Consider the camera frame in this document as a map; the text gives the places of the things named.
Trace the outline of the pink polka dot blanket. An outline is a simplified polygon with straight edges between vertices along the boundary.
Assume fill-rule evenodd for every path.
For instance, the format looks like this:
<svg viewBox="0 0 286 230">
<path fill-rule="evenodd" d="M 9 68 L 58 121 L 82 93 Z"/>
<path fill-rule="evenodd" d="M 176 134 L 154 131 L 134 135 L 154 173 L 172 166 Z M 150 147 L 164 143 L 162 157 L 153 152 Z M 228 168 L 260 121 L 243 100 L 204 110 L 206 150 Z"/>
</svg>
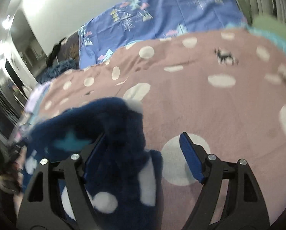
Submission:
<svg viewBox="0 0 286 230">
<path fill-rule="evenodd" d="M 102 98 L 138 100 L 145 148 L 162 157 L 159 229 L 180 229 L 202 188 L 182 132 L 223 160 L 247 160 L 274 223 L 286 208 L 286 81 L 277 71 L 285 64 L 283 51 L 245 29 L 136 42 L 55 78 L 36 125 Z"/>
</svg>

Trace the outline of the navy fleece garment white spots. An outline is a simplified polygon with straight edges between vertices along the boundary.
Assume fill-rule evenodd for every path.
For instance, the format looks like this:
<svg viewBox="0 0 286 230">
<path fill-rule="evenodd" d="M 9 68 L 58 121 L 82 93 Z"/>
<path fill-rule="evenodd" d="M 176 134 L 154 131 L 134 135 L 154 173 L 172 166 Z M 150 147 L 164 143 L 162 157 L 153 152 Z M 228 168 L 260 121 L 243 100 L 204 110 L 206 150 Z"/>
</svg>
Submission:
<svg viewBox="0 0 286 230">
<path fill-rule="evenodd" d="M 156 229 L 162 157 L 147 150 L 142 104 L 102 98 L 37 124 L 25 139 L 23 186 L 42 158 L 56 162 L 105 139 L 84 165 L 85 189 L 106 229 Z"/>
</svg>

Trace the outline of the blue tree print sheet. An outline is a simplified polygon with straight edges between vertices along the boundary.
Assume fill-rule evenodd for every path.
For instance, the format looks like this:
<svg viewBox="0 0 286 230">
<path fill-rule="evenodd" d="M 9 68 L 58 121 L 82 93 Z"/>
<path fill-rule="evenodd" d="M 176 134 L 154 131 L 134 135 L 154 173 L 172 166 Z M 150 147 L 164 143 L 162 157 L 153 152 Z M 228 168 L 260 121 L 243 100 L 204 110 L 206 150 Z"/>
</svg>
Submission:
<svg viewBox="0 0 286 230">
<path fill-rule="evenodd" d="M 236 0 L 125 0 L 79 29 L 79 68 L 108 61 L 118 48 L 143 40 L 246 23 Z"/>
</svg>

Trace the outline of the dark teal knitted cloth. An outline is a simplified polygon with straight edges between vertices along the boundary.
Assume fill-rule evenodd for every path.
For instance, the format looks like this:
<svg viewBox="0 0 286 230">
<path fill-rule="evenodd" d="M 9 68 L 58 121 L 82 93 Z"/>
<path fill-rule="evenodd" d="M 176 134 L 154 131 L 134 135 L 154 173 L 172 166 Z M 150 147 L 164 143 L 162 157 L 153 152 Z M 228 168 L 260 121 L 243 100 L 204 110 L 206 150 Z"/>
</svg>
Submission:
<svg viewBox="0 0 286 230">
<path fill-rule="evenodd" d="M 54 67 L 47 67 L 36 77 L 36 80 L 38 83 L 43 84 L 60 76 L 65 71 L 68 71 L 70 69 L 76 70 L 78 68 L 79 63 L 74 59 L 70 58 L 68 60 L 59 62 L 59 64 Z"/>
</svg>

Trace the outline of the green pillow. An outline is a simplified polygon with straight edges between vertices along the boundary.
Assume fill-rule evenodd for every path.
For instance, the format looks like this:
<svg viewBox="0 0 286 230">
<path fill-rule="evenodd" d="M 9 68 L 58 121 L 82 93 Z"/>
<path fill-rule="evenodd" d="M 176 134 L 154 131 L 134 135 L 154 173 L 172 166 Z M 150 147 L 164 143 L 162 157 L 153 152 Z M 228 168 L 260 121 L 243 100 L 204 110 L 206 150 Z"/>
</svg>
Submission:
<svg viewBox="0 0 286 230">
<path fill-rule="evenodd" d="M 271 15 L 258 15 L 252 20 L 252 26 L 259 30 L 268 31 L 286 41 L 286 24 Z"/>
</svg>

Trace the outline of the lilac folded cloth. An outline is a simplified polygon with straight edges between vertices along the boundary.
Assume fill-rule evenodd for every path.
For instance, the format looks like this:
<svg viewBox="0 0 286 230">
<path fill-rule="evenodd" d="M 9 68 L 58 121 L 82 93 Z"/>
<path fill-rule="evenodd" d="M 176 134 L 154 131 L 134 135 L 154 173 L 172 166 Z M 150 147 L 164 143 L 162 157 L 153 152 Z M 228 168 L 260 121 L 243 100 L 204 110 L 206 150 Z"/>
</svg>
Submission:
<svg viewBox="0 0 286 230">
<path fill-rule="evenodd" d="M 30 94 L 28 101 L 24 107 L 25 113 L 36 114 L 38 112 L 40 104 L 44 96 L 46 95 L 50 85 L 51 85 L 50 81 L 36 85 L 35 89 Z"/>
</svg>

